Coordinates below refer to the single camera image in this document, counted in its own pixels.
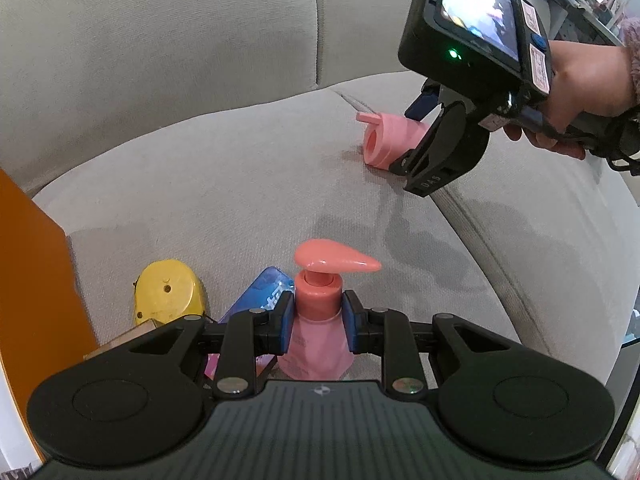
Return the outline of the right purple sleeve forearm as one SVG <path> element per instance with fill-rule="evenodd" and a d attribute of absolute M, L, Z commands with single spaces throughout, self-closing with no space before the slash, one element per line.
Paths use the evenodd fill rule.
<path fill-rule="evenodd" d="M 625 47 L 631 59 L 630 76 L 636 101 L 640 101 L 640 18 L 626 18 L 622 23 Z"/>

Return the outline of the person's right hand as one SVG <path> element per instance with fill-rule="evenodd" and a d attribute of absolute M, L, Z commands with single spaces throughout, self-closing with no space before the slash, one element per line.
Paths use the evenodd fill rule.
<path fill-rule="evenodd" d="M 637 105 L 631 59 L 625 46 L 599 46 L 554 40 L 554 77 L 541 110 L 556 131 L 582 113 L 614 117 Z"/>

